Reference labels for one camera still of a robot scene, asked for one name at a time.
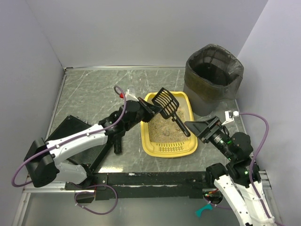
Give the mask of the cat litter pellets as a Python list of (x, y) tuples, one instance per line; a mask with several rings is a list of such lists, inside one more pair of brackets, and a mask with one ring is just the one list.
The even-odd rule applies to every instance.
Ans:
[(176, 143), (189, 140), (172, 117), (165, 120), (161, 114), (157, 114), (149, 123), (149, 138), (155, 143)]

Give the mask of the grey trash bin with bag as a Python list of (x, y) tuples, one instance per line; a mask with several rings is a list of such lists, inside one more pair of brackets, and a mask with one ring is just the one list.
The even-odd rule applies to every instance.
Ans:
[(183, 91), (193, 112), (207, 116), (219, 103), (236, 99), (244, 66), (227, 49), (208, 44), (187, 60)]

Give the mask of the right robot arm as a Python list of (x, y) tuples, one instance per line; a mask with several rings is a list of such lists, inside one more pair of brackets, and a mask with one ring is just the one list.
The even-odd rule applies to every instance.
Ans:
[(206, 168), (206, 179), (228, 202), (241, 226), (274, 226), (264, 195), (259, 168), (251, 158), (250, 136), (229, 134), (225, 123), (215, 116), (207, 121), (186, 121), (185, 126), (203, 143), (213, 144), (228, 160), (227, 165)]

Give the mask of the aluminium frame rail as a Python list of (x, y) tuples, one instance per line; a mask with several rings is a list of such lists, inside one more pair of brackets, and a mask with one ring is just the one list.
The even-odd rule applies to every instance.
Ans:
[(33, 183), (23, 188), (23, 193), (60, 193), (65, 192), (66, 182), (54, 181), (42, 187), (35, 187)]

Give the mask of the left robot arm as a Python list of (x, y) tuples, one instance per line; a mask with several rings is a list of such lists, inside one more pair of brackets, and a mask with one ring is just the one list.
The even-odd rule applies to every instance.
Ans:
[(43, 187), (55, 180), (81, 184), (92, 176), (91, 167), (65, 160), (89, 148), (114, 142), (136, 124), (149, 122), (161, 111), (162, 107), (141, 98), (128, 100), (119, 110), (88, 129), (57, 140), (34, 140), (24, 158), (33, 186)]

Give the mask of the teal plastic piece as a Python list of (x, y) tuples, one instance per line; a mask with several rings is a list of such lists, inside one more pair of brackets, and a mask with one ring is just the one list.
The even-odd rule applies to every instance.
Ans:
[(207, 205), (205, 205), (202, 208), (200, 208), (197, 211), (195, 211), (195, 214), (196, 214), (196, 216), (198, 218), (200, 218), (201, 215), (202, 215), (202, 213), (203, 213), (203, 211), (205, 211), (205, 210), (212, 210), (212, 209), (213, 209), (212, 205), (208, 203)]

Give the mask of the black ribbed tray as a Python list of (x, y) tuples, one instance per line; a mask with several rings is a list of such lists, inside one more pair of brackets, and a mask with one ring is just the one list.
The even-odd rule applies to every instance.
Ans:
[(47, 138), (47, 147), (54, 147), (55, 165), (66, 161), (74, 165), (96, 163), (99, 154), (108, 141), (103, 127), (93, 126), (72, 115), (67, 116)]

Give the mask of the yellow litter box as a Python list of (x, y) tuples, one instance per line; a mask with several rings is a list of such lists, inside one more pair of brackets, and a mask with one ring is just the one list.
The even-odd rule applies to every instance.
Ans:
[[(177, 115), (182, 122), (194, 121), (192, 108), (187, 95), (184, 92), (170, 91), (179, 102)], [(149, 138), (148, 123), (141, 122), (141, 141), (144, 151), (153, 157), (175, 158), (193, 153), (198, 146), (197, 137), (191, 132), (190, 139), (176, 143), (155, 143)]]

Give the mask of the black glitter microphone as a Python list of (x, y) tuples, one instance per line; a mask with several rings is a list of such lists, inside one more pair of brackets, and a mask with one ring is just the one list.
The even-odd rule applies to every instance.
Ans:
[(116, 137), (113, 144), (114, 153), (122, 155), (122, 137)]

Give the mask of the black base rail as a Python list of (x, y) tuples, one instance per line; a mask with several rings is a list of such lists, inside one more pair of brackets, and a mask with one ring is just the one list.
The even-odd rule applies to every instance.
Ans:
[(66, 191), (95, 191), (95, 199), (108, 200), (117, 192), (118, 198), (189, 197), (202, 199), (205, 193), (216, 190), (204, 171), (95, 173), (91, 179), (74, 185), (66, 183)]

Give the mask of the black slotted litter scoop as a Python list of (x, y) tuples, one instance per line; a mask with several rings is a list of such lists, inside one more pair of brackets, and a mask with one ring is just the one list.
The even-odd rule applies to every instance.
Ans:
[(160, 114), (164, 119), (167, 120), (171, 118), (173, 122), (176, 122), (186, 137), (190, 136), (189, 130), (177, 115), (177, 110), (180, 104), (169, 90), (162, 87), (151, 101), (154, 105), (162, 108)]

